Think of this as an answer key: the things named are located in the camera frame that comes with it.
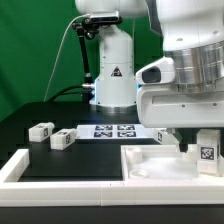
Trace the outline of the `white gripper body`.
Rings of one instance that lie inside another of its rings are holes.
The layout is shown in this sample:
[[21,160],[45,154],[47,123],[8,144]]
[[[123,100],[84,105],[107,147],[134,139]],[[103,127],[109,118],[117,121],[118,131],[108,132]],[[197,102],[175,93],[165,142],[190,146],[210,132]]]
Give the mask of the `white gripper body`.
[[224,127],[224,92],[186,95],[170,85],[144,85],[137,93],[137,112],[147,128]]

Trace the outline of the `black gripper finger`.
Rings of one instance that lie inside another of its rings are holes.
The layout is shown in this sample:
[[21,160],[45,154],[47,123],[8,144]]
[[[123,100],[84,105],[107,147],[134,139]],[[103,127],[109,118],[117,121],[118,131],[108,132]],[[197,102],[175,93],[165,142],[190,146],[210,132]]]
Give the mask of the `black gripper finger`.
[[187,152],[188,150],[188,134],[185,129],[176,129],[175,137],[179,141],[179,150],[181,152]]

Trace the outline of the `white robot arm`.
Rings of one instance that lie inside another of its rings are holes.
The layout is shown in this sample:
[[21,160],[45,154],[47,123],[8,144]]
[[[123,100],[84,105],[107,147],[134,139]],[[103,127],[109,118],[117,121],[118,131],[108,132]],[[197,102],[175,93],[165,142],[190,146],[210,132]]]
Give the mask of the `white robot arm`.
[[[224,0],[75,0],[86,30],[100,32],[93,104],[137,105],[147,128],[224,129]],[[147,16],[164,56],[134,72],[123,18]]]

